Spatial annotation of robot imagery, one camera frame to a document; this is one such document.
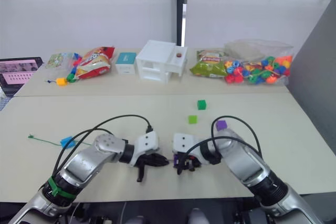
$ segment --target white wall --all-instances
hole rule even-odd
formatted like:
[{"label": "white wall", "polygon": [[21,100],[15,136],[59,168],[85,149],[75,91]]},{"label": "white wall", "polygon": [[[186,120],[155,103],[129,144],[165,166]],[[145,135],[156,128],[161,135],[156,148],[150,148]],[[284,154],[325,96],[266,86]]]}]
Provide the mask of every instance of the white wall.
[{"label": "white wall", "polygon": [[0,0],[0,57],[176,42],[176,0]]},{"label": "white wall", "polygon": [[297,52],[330,0],[188,0],[185,45],[222,47],[244,38],[286,42]]}]

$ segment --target colorful beads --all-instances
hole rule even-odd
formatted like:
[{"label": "colorful beads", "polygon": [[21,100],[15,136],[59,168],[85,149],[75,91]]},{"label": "colorful beads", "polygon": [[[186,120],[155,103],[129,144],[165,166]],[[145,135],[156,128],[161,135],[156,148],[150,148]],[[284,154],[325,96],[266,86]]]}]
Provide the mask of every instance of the colorful beads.
[{"label": "colorful beads", "polygon": [[260,84],[260,83],[263,83],[263,82],[265,82],[265,80],[261,76],[258,76],[257,80],[256,80],[256,84]]},{"label": "colorful beads", "polygon": [[275,58],[273,56],[269,56],[266,58],[266,60],[268,61],[269,64],[272,64],[272,62],[275,60]]},{"label": "colorful beads", "polygon": [[272,83],[275,83],[277,80],[278,80],[278,78],[276,78],[275,76],[270,76],[266,79],[266,82],[268,84],[272,84]]},{"label": "colorful beads", "polygon": [[233,71],[235,71],[234,67],[229,67],[226,69],[226,72],[228,73],[233,73]]},{"label": "colorful beads", "polygon": [[238,68],[239,67],[239,61],[238,60],[234,60],[233,63],[232,63],[232,66],[234,68]]},{"label": "colorful beads", "polygon": [[284,75],[284,76],[289,76],[289,75],[290,75],[290,70],[289,70],[289,69],[286,69],[286,70],[283,72],[283,75]]},{"label": "colorful beads", "polygon": [[257,81],[257,76],[249,76],[248,77],[248,81],[250,82],[250,83],[256,83],[256,81]]},{"label": "colorful beads", "polygon": [[277,62],[273,63],[273,69],[278,69],[280,67],[280,64]]},{"label": "colorful beads", "polygon": [[250,71],[248,71],[247,69],[244,69],[244,70],[241,72],[241,74],[242,74],[244,77],[247,77],[247,76],[249,76]]},{"label": "colorful beads", "polygon": [[268,65],[268,60],[262,60],[262,61],[261,61],[261,64],[262,64],[263,66],[267,66],[267,65]]},{"label": "colorful beads", "polygon": [[235,83],[242,83],[244,81],[243,76],[235,76]]},{"label": "colorful beads", "polygon": [[224,77],[227,83],[242,83],[248,81],[252,84],[275,83],[278,78],[289,76],[292,56],[274,58],[269,56],[259,62],[246,62],[239,60],[225,61],[224,65],[228,75]]},{"label": "colorful beads", "polygon": [[267,65],[267,66],[265,66],[265,69],[266,69],[266,70],[270,70],[270,71],[272,71],[272,70],[273,70],[273,67],[272,67],[271,65]]},{"label": "colorful beads", "polygon": [[255,69],[251,72],[251,74],[259,74],[259,73],[261,73],[260,69]]},{"label": "colorful beads", "polygon": [[226,77],[224,77],[224,79],[227,83],[235,82],[235,77],[232,74],[227,75]]},{"label": "colorful beads", "polygon": [[261,77],[263,78],[263,79],[267,79],[268,77],[270,77],[272,75],[272,73],[270,72],[270,71],[264,71],[264,72],[262,72],[261,73]]},{"label": "colorful beads", "polygon": [[285,71],[286,71],[286,67],[284,67],[284,66],[279,67],[280,74],[283,74]]},{"label": "colorful beads", "polygon": [[226,68],[231,67],[231,66],[232,66],[232,61],[229,61],[229,60],[228,60],[227,62],[225,62],[224,66],[225,66]]},{"label": "colorful beads", "polygon": [[290,67],[290,63],[289,63],[288,60],[284,60],[284,61],[282,62],[282,65],[283,65],[285,68],[289,68],[289,67]]}]

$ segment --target gray wall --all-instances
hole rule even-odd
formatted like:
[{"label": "gray wall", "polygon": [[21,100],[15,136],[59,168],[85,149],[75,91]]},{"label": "gray wall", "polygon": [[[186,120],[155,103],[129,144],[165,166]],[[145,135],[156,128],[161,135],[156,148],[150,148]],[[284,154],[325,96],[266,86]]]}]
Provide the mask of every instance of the gray wall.
[{"label": "gray wall", "polygon": [[336,154],[336,0],[293,61],[288,89]]}]

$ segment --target purple block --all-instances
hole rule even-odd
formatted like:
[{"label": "purple block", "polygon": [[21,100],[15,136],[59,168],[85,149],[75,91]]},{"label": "purple block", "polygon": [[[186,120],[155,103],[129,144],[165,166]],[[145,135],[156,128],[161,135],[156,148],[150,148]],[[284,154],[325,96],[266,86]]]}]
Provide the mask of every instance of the purple block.
[{"label": "purple block", "polygon": [[227,128],[227,124],[226,124],[225,120],[218,120],[216,122],[217,131],[221,131],[221,130],[226,129],[226,128]]}]

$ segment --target green string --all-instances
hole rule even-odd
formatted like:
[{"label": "green string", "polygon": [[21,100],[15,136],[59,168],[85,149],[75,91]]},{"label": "green string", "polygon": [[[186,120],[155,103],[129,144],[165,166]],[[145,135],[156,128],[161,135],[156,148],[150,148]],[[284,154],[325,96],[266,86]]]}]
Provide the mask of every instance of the green string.
[{"label": "green string", "polygon": [[51,141],[47,141],[47,140],[36,138],[33,135],[31,135],[31,134],[28,136],[28,138],[35,139],[35,140],[38,140],[38,141],[41,141],[41,142],[45,142],[45,143],[49,143],[49,144],[53,144],[53,145],[56,145],[56,146],[62,146],[61,144],[55,144],[55,143],[53,143]]}]

